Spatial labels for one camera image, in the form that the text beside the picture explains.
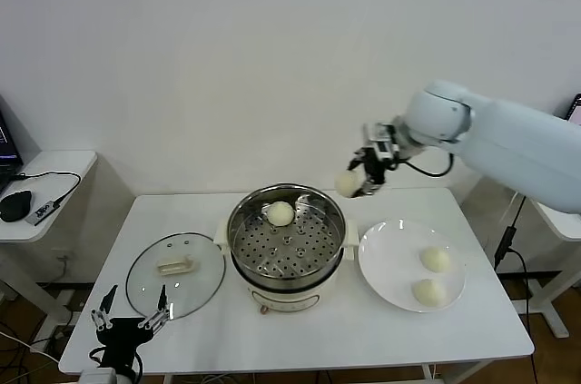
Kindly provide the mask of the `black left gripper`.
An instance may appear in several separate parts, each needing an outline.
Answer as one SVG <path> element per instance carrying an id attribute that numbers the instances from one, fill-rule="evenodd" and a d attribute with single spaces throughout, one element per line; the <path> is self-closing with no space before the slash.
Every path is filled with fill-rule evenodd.
<path id="1" fill-rule="evenodd" d="M 113 318 L 109 312 L 113 306 L 118 285 L 105 294 L 97 309 L 91 310 L 91 318 L 97 328 L 97 339 L 104 346 L 101 365 L 113 369 L 131 368 L 137 349 L 153 339 L 153 331 L 147 328 L 162 327 L 171 318 L 165 285 L 162 286 L 156 311 L 143 318 Z"/>

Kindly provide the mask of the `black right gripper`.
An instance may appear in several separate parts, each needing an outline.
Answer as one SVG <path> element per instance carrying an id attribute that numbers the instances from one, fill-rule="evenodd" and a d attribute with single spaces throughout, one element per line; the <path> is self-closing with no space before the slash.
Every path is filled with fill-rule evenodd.
<path id="1" fill-rule="evenodd" d="M 400 148 L 393 124 L 365 124 L 363 136 L 364 150 L 354 153 L 348 170 L 353 171 L 364 165 L 368 180 L 360 184 L 352 194 L 353 197 L 367 197 L 377 193 L 385 184 L 385 172 L 396 171 L 400 164 Z"/>

